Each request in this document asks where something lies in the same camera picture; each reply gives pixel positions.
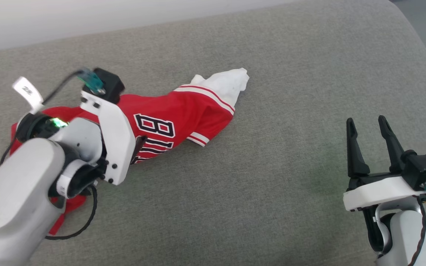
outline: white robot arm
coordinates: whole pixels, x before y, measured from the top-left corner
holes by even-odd
[[[83,118],[67,125],[38,113],[44,101],[36,88],[24,78],[14,84],[33,109],[17,127],[18,139],[25,142],[0,165],[0,266],[27,263],[64,212],[66,199],[97,178],[114,185],[125,179],[136,141],[116,105],[122,82],[102,69],[72,76],[86,82],[81,108],[98,116],[99,125]],[[102,87],[96,87],[98,80]]]
[[[426,266],[426,155],[404,152],[389,123],[379,116],[391,161],[389,172],[370,174],[357,143],[353,119],[346,122],[348,211],[362,212],[379,266]],[[383,215],[383,211],[394,213]]]

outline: white label tag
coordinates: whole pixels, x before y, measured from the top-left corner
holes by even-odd
[[[57,180],[57,183],[55,184],[55,187],[57,189],[58,194],[65,198],[69,198],[67,195],[68,187],[70,185],[71,177],[68,177],[66,175],[60,175],[59,180]]]
[[[41,108],[44,99],[42,99],[39,91],[26,78],[20,77],[14,82],[12,87],[26,99],[33,110]]]

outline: couch cushion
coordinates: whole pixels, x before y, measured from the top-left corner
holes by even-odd
[[[0,51],[0,156],[28,111],[10,86],[42,93],[102,67],[126,93],[159,96],[194,74],[244,67],[231,124],[98,186],[91,226],[43,241],[30,265],[374,265],[360,213],[346,212],[345,121],[372,171],[389,159],[377,118],[426,153],[426,49],[387,0],[303,0],[263,10],[87,35]],[[73,81],[52,102],[79,104]],[[91,201],[61,234],[88,219]]]

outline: clothing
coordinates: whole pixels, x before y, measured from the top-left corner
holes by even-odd
[[[196,75],[191,84],[182,85],[167,95],[145,97],[122,95],[117,104],[127,117],[135,137],[146,136],[143,147],[132,158],[139,163],[173,149],[185,139],[205,146],[230,123],[235,112],[235,103],[246,88],[249,76],[245,69],[233,69],[204,79]],[[76,117],[98,123],[98,118],[80,107],[59,106],[42,111],[48,116],[70,122]],[[17,124],[11,128],[16,133]],[[20,147],[16,141],[11,153]],[[78,195],[68,199],[66,211],[50,230],[56,234],[64,222],[66,213],[80,207],[86,197]]]

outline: black cable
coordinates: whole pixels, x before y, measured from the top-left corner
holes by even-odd
[[[48,239],[48,240],[66,240],[66,239],[70,239],[72,237],[78,236],[83,231],[85,231],[85,229],[88,228],[88,226],[90,225],[91,221],[95,217],[96,207],[97,207],[97,204],[98,204],[98,193],[96,191],[96,187],[94,185],[89,185],[88,187],[91,188],[91,192],[93,194],[93,209],[91,210],[90,218],[88,218],[88,221],[86,222],[86,224],[80,230],[78,230],[77,232],[75,232],[75,233],[73,233],[71,235],[64,236],[64,237],[46,236],[45,239]]]
[[[66,78],[64,78],[64,80],[59,84],[59,86],[57,86],[50,94],[49,96],[47,96],[45,98],[45,100],[42,102],[42,105],[46,105],[50,100],[52,100],[52,98],[70,81],[70,79],[78,76],[79,74],[82,74],[84,71],[82,69],[77,70],[71,74],[69,74]],[[14,142],[16,141],[16,135],[17,135],[17,129],[16,129],[16,133],[14,134],[14,137],[11,140],[11,143],[9,144],[9,146],[7,147],[7,149],[5,150],[5,152],[3,153],[3,156],[1,156],[1,160],[0,160],[0,165],[3,164],[7,154],[9,153],[9,151],[11,150],[12,145],[14,145]]]
[[[83,70],[77,70],[75,72],[73,72],[72,74],[69,74],[66,78],[64,78],[64,80],[59,84],[59,86],[57,86],[57,88],[55,88],[46,98],[45,100],[42,102],[42,105],[46,105],[50,100],[52,100],[52,98],[70,81],[70,79],[78,76],[79,74],[82,74],[84,71]]]
[[[413,196],[415,198],[417,198],[417,202],[419,203],[420,206],[420,211],[422,212],[422,230],[420,232],[420,240],[419,243],[417,244],[417,250],[415,251],[414,255],[412,256],[412,260],[410,261],[408,266],[414,266],[415,262],[417,260],[417,258],[420,255],[420,252],[422,251],[422,246],[423,246],[423,241],[425,240],[425,234],[426,234],[426,213],[425,213],[425,209],[423,207],[423,203],[420,200],[420,197],[418,196]]]
[[[3,156],[1,156],[1,160],[0,160],[0,166],[3,164],[7,154],[9,153],[9,151],[11,150],[12,145],[14,145],[14,142],[16,141],[16,133],[14,133],[14,137],[11,140],[11,143],[9,144],[9,146],[7,147],[7,149],[4,151]]]

